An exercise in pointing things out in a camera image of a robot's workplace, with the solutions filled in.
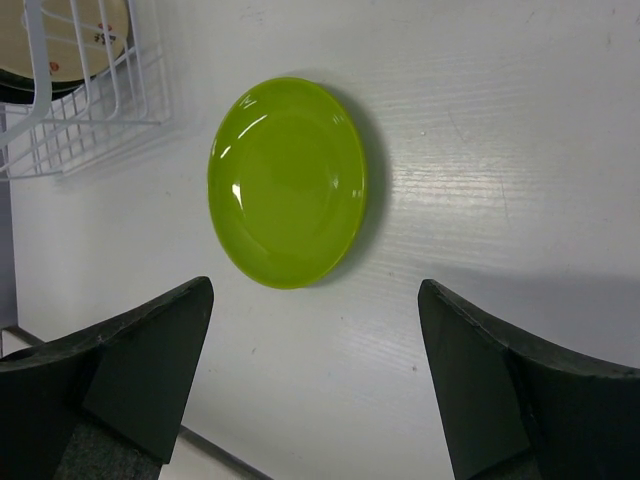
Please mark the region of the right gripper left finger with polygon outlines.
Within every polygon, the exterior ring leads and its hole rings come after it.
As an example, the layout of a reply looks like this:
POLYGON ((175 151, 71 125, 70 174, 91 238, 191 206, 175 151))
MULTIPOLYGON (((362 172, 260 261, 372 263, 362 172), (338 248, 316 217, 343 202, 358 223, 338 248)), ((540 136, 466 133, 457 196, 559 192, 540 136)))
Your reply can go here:
POLYGON ((174 451, 211 318, 196 277, 1 360, 4 479, 156 479, 174 451))

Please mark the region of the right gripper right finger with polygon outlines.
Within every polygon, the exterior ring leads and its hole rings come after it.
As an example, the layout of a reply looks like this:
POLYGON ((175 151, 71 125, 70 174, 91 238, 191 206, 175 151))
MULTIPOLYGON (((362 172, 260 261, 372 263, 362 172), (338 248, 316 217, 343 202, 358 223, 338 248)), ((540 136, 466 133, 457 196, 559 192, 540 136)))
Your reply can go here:
POLYGON ((455 478, 638 478, 638 369, 544 340, 435 280, 417 303, 455 478))

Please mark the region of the lime green plate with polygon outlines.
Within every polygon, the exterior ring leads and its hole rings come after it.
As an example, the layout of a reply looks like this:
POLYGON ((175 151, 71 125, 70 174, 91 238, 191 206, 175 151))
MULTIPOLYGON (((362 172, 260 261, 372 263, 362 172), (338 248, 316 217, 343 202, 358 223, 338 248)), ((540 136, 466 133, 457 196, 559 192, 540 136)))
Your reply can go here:
POLYGON ((245 92, 215 135, 208 205, 217 238, 251 280, 297 289, 349 253, 366 211, 368 165, 345 106, 307 79, 245 92))

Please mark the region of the beige plate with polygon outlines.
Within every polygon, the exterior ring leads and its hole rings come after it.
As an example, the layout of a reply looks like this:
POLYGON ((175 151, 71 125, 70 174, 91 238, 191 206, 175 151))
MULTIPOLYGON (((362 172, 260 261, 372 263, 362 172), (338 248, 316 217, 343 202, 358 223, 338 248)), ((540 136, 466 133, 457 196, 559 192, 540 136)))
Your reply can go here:
MULTIPOLYGON (((55 82, 99 74, 125 50, 130 29, 125 1, 44 1, 41 12, 55 82)), ((34 78, 22 1, 1 3, 1 70, 34 78)))

